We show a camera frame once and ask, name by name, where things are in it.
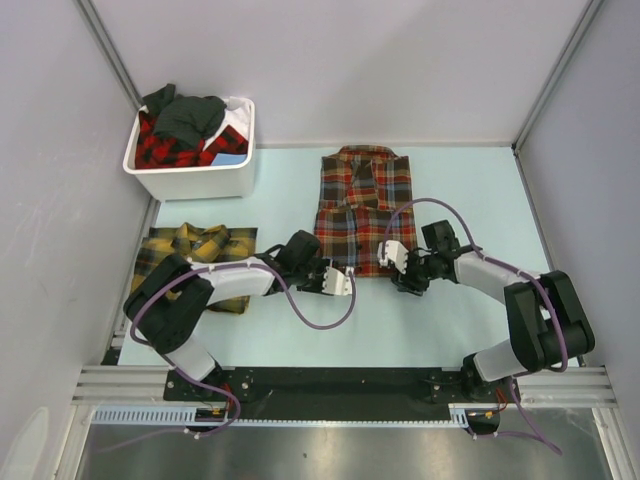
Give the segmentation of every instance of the yellow plaid shirt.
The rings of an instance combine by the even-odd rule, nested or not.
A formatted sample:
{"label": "yellow plaid shirt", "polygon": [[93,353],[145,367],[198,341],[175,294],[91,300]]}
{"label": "yellow plaid shirt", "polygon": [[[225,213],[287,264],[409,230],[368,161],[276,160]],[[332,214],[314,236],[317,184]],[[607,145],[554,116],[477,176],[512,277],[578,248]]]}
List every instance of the yellow plaid shirt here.
{"label": "yellow plaid shirt", "polygon": [[[151,228],[136,256],[131,292],[172,253],[179,253],[184,258],[200,263],[244,260],[256,251],[257,233],[257,228],[218,225],[204,229],[188,223],[179,228]],[[249,297],[237,297],[214,303],[208,308],[218,312],[244,313],[248,306]]]}

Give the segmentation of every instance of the red plaid shirt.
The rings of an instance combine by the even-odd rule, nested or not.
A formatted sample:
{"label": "red plaid shirt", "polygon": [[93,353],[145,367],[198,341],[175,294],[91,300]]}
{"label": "red plaid shirt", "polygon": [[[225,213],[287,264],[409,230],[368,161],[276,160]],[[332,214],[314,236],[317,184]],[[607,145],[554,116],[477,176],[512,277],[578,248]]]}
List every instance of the red plaid shirt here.
{"label": "red plaid shirt", "polygon": [[[325,257],[366,277],[391,275],[378,264],[378,244],[395,210],[411,201],[409,158],[386,147],[347,146],[322,159],[314,233]],[[390,238],[417,247],[413,210],[394,221]]]}
{"label": "red plaid shirt", "polygon": [[136,169],[144,168],[180,168],[180,167],[208,167],[218,153],[235,155],[246,154],[249,143],[231,125],[227,126],[220,135],[204,148],[204,140],[200,140],[195,150],[185,150],[175,138],[160,138],[153,135],[156,119],[145,112],[138,112],[140,120],[140,134],[136,147]]}

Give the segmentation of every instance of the white plastic bin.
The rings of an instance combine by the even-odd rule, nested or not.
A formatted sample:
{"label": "white plastic bin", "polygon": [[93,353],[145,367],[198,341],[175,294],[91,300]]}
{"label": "white plastic bin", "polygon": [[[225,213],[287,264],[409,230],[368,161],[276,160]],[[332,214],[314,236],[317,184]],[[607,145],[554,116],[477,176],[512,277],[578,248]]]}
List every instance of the white plastic bin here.
{"label": "white plastic bin", "polygon": [[149,193],[160,201],[186,200],[197,198],[245,197],[253,192],[255,181],[255,105],[248,98],[233,97],[230,101],[247,102],[251,111],[251,126],[249,128],[249,149],[247,158],[238,165],[223,165],[216,167],[188,167],[188,168],[151,168],[136,170],[135,157],[140,121],[138,114],[133,122],[133,129],[129,136],[127,151],[124,154],[122,166],[124,171],[136,177]]}

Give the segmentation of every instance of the white wall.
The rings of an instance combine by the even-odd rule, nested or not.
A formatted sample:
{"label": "white wall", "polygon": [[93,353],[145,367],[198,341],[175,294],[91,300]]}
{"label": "white wall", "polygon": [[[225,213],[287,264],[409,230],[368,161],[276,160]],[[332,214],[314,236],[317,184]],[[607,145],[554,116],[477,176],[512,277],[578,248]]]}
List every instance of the white wall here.
{"label": "white wall", "polygon": [[551,253],[573,277],[640,446],[640,2],[610,0],[523,150]]}
{"label": "white wall", "polygon": [[510,145],[587,0],[95,0],[144,95],[246,95],[269,144]]}
{"label": "white wall", "polygon": [[0,65],[0,465],[46,406],[41,478],[148,197],[119,165],[133,111],[71,0],[5,4]]}

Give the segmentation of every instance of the table surface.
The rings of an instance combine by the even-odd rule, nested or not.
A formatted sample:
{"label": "table surface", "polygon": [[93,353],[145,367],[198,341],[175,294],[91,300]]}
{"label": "table surface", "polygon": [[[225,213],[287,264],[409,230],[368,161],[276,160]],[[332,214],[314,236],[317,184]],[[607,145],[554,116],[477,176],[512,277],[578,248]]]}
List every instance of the table surface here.
{"label": "table surface", "polygon": [[[156,226],[258,227],[258,251],[285,243],[299,229],[313,231],[320,193],[320,158],[337,148],[259,149],[256,187],[246,198],[163,203]],[[408,155],[414,198],[436,197],[456,208],[485,250],[523,268],[549,266],[511,149],[394,148]],[[421,204],[418,229],[448,219],[462,244],[462,228],[448,211]],[[419,237],[421,246],[424,240]],[[350,297],[294,292],[305,315],[332,323]],[[353,315],[339,328],[315,331],[293,313],[284,295],[255,297],[243,315],[206,312],[196,337],[223,366],[459,367],[471,353],[508,338],[504,307],[471,288],[433,282],[423,297],[399,293],[389,279],[358,278]],[[120,365],[162,365],[150,348],[125,339]]]}

